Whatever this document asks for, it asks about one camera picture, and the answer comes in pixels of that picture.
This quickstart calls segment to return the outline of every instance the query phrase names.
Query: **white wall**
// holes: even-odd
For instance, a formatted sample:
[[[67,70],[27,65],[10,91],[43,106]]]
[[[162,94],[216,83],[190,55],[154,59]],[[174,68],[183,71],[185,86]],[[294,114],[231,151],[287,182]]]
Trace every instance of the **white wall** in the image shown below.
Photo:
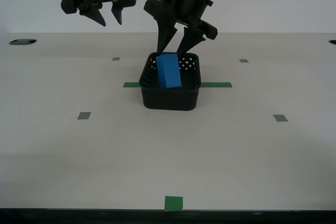
[[[144,10],[146,0],[123,12],[123,26],[105,4],[106,28],[79,15],[65,15],[61,0],[5,0],[1,19],[8,31],[19,32],[150,32],[156,22]],[[221,32],[336,32],[334,0],[214,0],[204,19]]]

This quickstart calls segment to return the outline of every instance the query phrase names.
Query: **blue block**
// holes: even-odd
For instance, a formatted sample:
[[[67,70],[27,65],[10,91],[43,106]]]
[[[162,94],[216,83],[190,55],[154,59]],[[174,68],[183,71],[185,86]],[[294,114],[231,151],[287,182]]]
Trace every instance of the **blue block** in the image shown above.
[[[162,54],[156,59],[161,89],[182,87],[177,54]]]

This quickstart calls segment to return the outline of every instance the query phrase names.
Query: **white table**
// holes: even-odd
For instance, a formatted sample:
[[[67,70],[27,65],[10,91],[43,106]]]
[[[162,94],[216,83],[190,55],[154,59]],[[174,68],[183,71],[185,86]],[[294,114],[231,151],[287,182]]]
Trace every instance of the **white table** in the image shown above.
[[[8,45],[27,37],[38,42]],[[335,38],[220,34],[192,52],[204,82],[233,88],[201,89],[194,111],[176,112],[123,88],[156,34],[3,37],[0,207],[163,209],[172,195],[184,209],[334,209]]]

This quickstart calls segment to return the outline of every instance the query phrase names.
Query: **basket rim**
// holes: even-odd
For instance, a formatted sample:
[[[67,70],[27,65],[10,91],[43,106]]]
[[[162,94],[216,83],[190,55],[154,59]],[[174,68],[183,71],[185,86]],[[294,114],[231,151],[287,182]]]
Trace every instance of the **basket rim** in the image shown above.
[[[177,89],[158,89],[158,88],[148,88],[148,87],[144,87],[142,84],[141,84],[141,82],[142,82],[142,80],[143,80],[143,78],[144,78],[144,75],[145,75],[145,71],[146,71],[146,69],[147,69],[147,66],[148,66],[148,64],[150,63],[150,61],[151,61],[151,58],[153,57],[153,56],[155,56],[155,55],[159,55],[160,53],[158,53],[158,52],[153,52],[153,53],[151,53],[149,56],[148,56],[148,59],[147,59],[147,61],[146,61],[146,64],[145,64],[145,66],[144,66],[144,68],[143,68],[143,71],[142,71],[142,74],[141,74],[141,77],[140,77],[140,80],[139,80],[139,85],[140,85],[140,87],[141,87],[141,90],[144,90],[144,91],[157,91],[157,92],[160,92],[160,93],[163,93],[163,92],[165,92],[165,93],[172,93],[172,92],[195,92],[195,91],[198,91],[200,88],[201,88],[201,85],[202,85],[202,79],[201,79],[201,70],[200,70],[200,59],[199,59],[199,57],[198,57],[198,55],[196,55],[196,54],[193,54],[193,53],[191,53],[191,52],[187,52],[187,53],[185,53],[184,54],[184,56],[192,56],[193,58],[196,58],[197,59],[197,66],[198,66],[198,68],[197,68],[197,71],[198,71],[198,76],[199,76],[199,79],[200,79],[200,85],[199,85],[199,87],[197,88],[197,89],[181,89],[181,88],[177,88]],[[162,54],[176,54],[175,52],[163,52]]]

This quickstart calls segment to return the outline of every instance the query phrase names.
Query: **green tape strip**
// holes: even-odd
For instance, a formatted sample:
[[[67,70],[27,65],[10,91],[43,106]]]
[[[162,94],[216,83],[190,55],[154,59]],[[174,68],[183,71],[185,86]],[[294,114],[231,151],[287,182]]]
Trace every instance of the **green tape strip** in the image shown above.
[[[166,196],[164,200],[164,211],[173,212],[183,209],[183,197]]]
[[[138,82],[125,82],[124,88],[139,88],[140,84]]]
[[[125,82],[124,88],[139,88],[138,82]],[[202,88],[232,88],[230,82],[202,82]]]
[[[202,88],[232,88],[230,82],[202,82]]]

